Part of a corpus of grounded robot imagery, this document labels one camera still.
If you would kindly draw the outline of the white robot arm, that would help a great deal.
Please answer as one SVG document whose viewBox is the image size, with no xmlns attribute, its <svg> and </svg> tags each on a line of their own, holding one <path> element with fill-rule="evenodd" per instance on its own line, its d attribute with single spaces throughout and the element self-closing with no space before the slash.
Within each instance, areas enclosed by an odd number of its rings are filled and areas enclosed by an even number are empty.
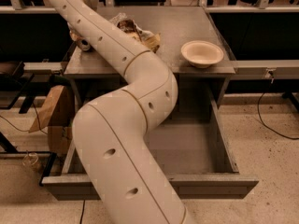
<svg viewBox="0 0 299 224">
<path fill-rule="evenodd" d="M 145 135 L 172 112 L 178 85 L 150 49 L 101 17 L 98 0 L 50 0 L 126 81 L 72 123 L 79 159 L 114 224 L 196 224 L 151 155 Z"/>
</svg>

